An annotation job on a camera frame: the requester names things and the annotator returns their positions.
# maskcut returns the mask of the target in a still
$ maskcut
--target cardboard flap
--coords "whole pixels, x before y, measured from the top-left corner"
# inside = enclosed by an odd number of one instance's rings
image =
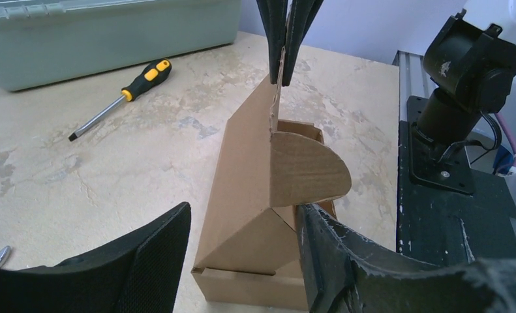
[[[196,253],[197,266],[206,266],[205,259],[213,251],[269,207],[271,110],[272,103],[279,101],[278,93],[279,88],[266,76],[227,122]],[[224,257],[248,255],[254,247],[238,249],[244,251],[224,247]]]
[[[282,81],[282,69],[284,64],[284,47],[281,50],[281,59],[279,60],[279,75],[277,76],[277,83],[274,85],[276,88],[273,102],[271,103],[271,109],[269,110],[269,131],[274,133],[277,131],[277,123],[279,122],[279,102],[281,100],[281,81]]]
[[[332,200],[325,202],[317,203],[323,210],[325,210],[329,215],[331,215],[334,219],[337,218],[337,213],[335,211],[335,205]],[[274,207],[273,211],[280,217],[282,220],[290,226],[293,231],[296,231],[296,206],[290,205],[288,207]]]
[[[294,134],[300,134],[304,137],[308,137],[320,143],[324,143],[322,131],[319,128],[313,126],[313,123],[279,119],[277,121],[277,130],[279,132],[293,132]]]
[[[299,255],[296,232],[272,209],[267,209],[195,267],[272,275],[280,267],[297,260]]]
[[[316,203],[350,191],[346,164],[322,143],[291,132],[271,137],[271,207]]]
[[[285,277],[294,277],[294,278],[302,278],[302,268],[300,266],[300,259],[294,260],[289,264],[277,269],[275,271],[275,275],[285,276]]]

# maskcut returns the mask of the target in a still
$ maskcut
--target light green plastic container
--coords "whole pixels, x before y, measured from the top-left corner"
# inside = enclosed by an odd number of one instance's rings
[[[60,82],[229,44],[241,0],[0,0],[0,87]]]

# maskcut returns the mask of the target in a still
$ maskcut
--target open cardboard box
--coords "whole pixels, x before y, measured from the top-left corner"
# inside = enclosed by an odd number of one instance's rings
[[[307,310],[294,206],[336,218],[350,190],[321,130],[278,119],[280,95],[266,77],[227,122],[192,269],[208,301]]]

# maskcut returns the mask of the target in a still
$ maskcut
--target pink cable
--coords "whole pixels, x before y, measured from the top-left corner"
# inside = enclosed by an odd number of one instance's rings
[[[496,113],[495,116],[496,116],[496,119],[498,120],[498,123],[500,123],[500,127],[504,131],[504,134],[508,138],[509,144],[511,145],[511,150],[513,151],[513,156],[514,156],[513,164],[509,164],[509,165],[513,165],[516,167],[516,139],[515,139],[515,136],[511,133],[511,130],[509,129],[508,124],[506,123],[506,120],[504,119],[502,114]]]

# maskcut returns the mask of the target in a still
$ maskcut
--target table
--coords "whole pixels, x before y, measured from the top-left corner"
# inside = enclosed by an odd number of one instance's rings
[[[6,269],[55,265],[192,205],[176,312],[263,312],[206,303],[190,275],[226,120],[267,74],[267,41],[171,58],[168,81],[80,139],[143,65],[7,93],[0,89],[0,248]],[[312,121],[352,174],[339,220],[395,248],[398,68],[303,46],[280,118]]]

